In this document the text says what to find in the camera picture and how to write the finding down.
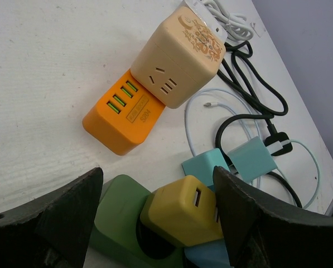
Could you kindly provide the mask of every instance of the white surface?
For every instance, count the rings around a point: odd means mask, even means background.
[[[182,177],[181,163],[191,157],[184,130],[185,106],[166,109],[145,143],[123,157],[81,125],[83,116],[130,67],[158,24],[179,3],[0,1],[0,212],[48,193],[95,166],[103,168],[105,181],[128,174],[149,190]],[[251,0],[227,0],[227,4],[230,12],[261,22]],[[268,33],[255,36],[252,45],[251,61],[289,104],[289,114],[274,120],[277,129],[305,142],[319,159],[324,179],[310,210],[324,213],[333,197],[333,160]],[[219,78],[208,86],[227,88]],[[281,108],[263,88],[256,90],[265,104]],[[214,100],[198,98],[191,111],[190,129],[198,152],[213,147],[216,129],[230,115],[223,108],[202,106]],[[234,105],[245,112],[239,103]],[[230,150],[246,140],[235,123],[225,131],[223,146]],[[276,162],[305,204],[316,187],[310,156],[295,145],[292,153],[277,157]],[[277,182],[264,179],[262,185],[264,191],[289,201]],[[89,250],[85,267],[106,267],[107,262]]]

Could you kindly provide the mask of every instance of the dark green object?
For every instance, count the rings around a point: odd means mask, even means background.
[[[141,250],[136,236],[139,215],[150,192],[131,177],[119,175],[103,185],[90,245],[130,268],[183,268],[182,251],[154,260]]]

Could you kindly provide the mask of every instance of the electrical outlet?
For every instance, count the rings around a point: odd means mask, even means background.
[[[189,8],[164,20],[131,66],[133,77],[169,108],[177,108],[217,73],[223,43]]]

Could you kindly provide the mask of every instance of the gray wall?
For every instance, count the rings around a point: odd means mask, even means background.
[[[333,158],[333,0],[253,0]]]

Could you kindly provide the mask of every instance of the orange usb charger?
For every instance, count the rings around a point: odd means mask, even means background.
[[[149,135],[165,105],[128,70],[83,118],[83,127],[117,155]]]

